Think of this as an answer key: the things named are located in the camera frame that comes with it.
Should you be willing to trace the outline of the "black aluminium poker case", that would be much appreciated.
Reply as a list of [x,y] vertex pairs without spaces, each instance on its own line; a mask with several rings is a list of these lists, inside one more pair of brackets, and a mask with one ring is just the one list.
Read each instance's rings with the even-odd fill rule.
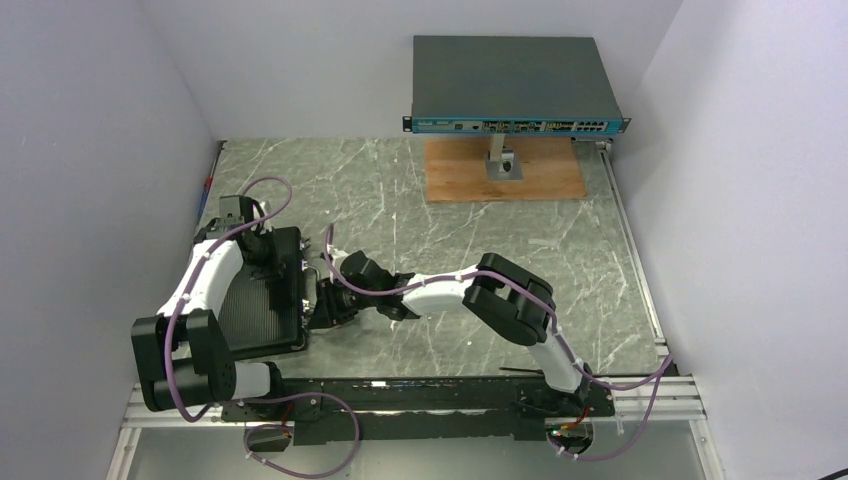
[[233,358],[239,361],[304,351],[309,241],[296,226],[270,231],[285,269],[281,279],[252,279],[243,264],[232,280],[218,323]]

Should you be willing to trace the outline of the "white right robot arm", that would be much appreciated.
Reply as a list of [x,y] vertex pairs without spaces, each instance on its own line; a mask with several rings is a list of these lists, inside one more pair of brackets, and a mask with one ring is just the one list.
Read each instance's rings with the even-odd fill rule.
[[505,257],[486,253],[475,265],[435,275],[392,273],[363,251],[324,258],[330,275],[316,284],[309,328],[340,326],[366,309],[392,321],[467,311],[502,339],[527,348],[557,411],[574,415],[588,404],[586,364],[554,317],[551,285]]

